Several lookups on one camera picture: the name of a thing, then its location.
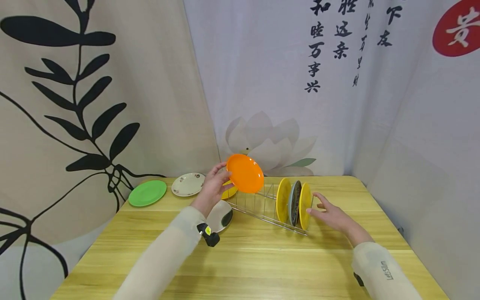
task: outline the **left hand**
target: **left hand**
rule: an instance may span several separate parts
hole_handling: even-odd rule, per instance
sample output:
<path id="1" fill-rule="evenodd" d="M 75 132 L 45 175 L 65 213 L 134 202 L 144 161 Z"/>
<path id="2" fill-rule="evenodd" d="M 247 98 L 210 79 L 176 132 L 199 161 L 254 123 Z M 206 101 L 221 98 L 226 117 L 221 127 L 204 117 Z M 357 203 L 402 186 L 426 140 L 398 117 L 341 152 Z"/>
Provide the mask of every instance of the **left hand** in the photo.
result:
<path id="1" fill-rule="evenodd" d="M 223 185 L 231 175 L 231 172 L 219 172 L 226 165 L 226 162 L 219 163 L 208 172 L 202 190 L 191 204 L 205 217 L 208 216 L 215 204 L 220 201 L 223 192 L 233 187 L 233 183 Z"/>

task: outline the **fabric backdrop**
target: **fabric backdrop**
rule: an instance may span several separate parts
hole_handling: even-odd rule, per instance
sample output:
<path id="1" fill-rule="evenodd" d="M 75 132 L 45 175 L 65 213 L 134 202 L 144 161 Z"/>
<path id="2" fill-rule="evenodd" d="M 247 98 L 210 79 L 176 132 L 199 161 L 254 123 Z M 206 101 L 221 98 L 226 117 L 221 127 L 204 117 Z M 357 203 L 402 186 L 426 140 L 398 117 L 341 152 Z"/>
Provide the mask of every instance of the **fabric backdrop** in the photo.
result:
<path id="1" fill-rule="evenodd" d="M 446 293 L 476 299 L 478 1 L 184 3 L 222 158 L 357 176 Z"/>
<path id="2" fill-rule="evenodd" d="M 218 150 L 181 0 L 8 1 L 0 20 L 0 298 L 49 299 L 133 186 Z"/>

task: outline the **green plate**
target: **green plate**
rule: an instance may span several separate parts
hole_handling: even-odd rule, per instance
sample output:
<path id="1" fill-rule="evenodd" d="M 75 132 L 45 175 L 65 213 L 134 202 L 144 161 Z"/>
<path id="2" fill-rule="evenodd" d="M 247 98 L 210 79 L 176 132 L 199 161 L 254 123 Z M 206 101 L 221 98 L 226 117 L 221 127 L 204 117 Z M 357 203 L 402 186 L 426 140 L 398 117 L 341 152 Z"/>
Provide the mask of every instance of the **green plate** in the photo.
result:
<path id="1" fill-rule="evenodd" d="M 128 202 L 132 206 L 147 206 L 160 200 L 166 191 L 167 184 L 163 181 L 147 181 L 133 189 L 128 197 Z"/>

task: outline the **yellow plate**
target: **yellow plate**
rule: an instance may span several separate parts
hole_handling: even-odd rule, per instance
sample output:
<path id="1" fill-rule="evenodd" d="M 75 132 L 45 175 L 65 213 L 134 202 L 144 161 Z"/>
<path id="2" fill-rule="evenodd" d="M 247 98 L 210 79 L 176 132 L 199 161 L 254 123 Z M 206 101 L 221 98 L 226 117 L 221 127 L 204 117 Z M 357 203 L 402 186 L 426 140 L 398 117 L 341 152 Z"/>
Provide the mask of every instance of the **yellow plate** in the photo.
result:
<path id="1" fill-rule="evenodd" d="M 223 185 L 227 185 L 229 183 L 232 183 L 232 182 L 229 180 L 229 181 L 225 182 Z M 235 195 L 237 193 L 237 191 L 238 191 L 238 189 L 237 189 L 236 186 L 233 186 L 233 187 L 229 188 L 228 190 L 223 192 L 222 200 L 230 198 L 231 196 Z"/>
<path id="2" fill-rule="evenodd" d="M 290 180 L 283 178 L 276 192 L 276 216 L 282 223 L 286 223 L 288 219 L 287 205 L 291 189 L 292 185 L 290 184 Z"/>
<path id="3" fill-rule="evenodd" d="M 304 183 L 300 192 L 300 226 L 303 230 L 307 230 L 310 221 L 310 215 L 307 213 L 307 208 L 312 207 L 312 192 L 308 183 Z"/>

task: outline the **red circle logo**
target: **red circle logo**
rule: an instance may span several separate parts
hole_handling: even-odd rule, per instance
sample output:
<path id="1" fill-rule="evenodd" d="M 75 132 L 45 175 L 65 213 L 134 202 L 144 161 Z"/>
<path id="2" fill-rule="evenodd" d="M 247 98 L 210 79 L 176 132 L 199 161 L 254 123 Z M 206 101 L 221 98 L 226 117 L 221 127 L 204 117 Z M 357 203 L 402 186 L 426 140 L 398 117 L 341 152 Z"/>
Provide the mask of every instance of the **red circle logo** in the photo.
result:
<path id="1" fill-rule="evenodd" d="M 438 21 L 433 47 L 445 56 L 455 57 L 480 48 L 480 1 L 461 0 Z"/>

